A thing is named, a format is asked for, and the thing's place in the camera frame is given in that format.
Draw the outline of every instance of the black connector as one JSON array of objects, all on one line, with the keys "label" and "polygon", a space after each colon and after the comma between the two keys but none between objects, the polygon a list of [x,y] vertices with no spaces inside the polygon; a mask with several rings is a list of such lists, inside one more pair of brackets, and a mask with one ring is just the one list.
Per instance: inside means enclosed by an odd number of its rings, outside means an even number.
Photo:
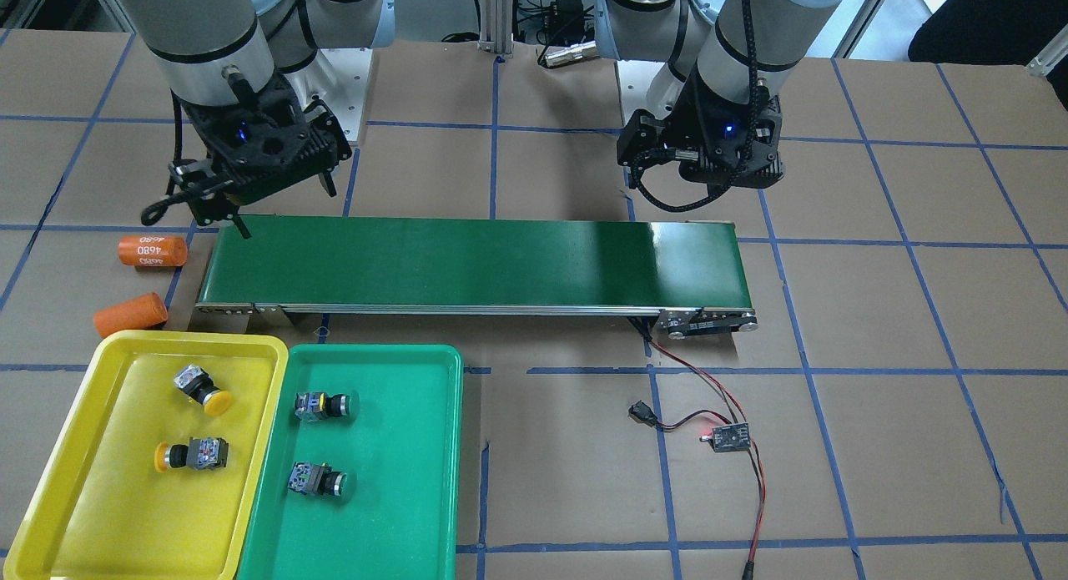
[{"label": "black connector", "polygon": [[653,412],[653,409],[650,409],[644,401],[639,401],[638,403],[630,405],[630,410],[628,412],[639,422],[648,424],[651,427],[657,427],[660,424],[660,420],[657,420],[657,414]]}]

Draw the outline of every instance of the teal bin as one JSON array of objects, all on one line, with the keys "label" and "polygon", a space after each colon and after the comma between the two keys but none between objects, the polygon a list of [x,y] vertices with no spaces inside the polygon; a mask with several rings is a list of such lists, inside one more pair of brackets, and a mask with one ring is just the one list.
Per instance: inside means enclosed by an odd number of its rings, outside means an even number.
[{"label": "teal bin", "polygon": [[[294,348],[237,580],[453,580],[462,379],[449,345]],[[310,391],[349,417],[298,420]],[[287,489],[295,461],[347,473],[342,496]]]}]

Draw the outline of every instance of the orange can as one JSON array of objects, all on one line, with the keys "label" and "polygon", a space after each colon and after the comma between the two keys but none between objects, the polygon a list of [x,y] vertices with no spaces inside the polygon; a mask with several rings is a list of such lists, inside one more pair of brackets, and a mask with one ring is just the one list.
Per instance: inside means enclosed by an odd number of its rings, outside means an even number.
[{"label": "orange can", "polygon": [[119,261],[137,267],[182,267],[189,257],[180,235],[124,235],[119,241]]},{"label": "orange can", "polygon": [[168,319],[167,305],[156,292],[148,292],[136,299],[96,311],[93,325],[100,338],[108,338],[117,330],[147,330]]}]

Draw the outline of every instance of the yellow tray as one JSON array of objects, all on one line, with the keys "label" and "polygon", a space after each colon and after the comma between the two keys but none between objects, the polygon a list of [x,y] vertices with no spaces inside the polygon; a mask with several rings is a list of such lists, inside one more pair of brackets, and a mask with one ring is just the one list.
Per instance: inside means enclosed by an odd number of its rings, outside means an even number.
[{"label": "yellow tray", "polygon": [[[288,352],[277,338],[126,330],[93,356],[4,563],[7,580],[232,579]],[[234,395],[209,418],[171,379]],[[157,473],[157,443],[230,442],[226,467]]]}]

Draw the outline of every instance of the conveyor belt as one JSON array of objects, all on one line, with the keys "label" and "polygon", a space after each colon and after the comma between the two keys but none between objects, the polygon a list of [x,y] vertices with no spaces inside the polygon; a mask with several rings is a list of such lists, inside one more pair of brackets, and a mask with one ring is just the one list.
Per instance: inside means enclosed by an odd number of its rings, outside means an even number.
[{"label": "conveyor belt", "polygon": [[202,311],[659,317],[755,328],[733,223],[248,216],[223,229]]}]

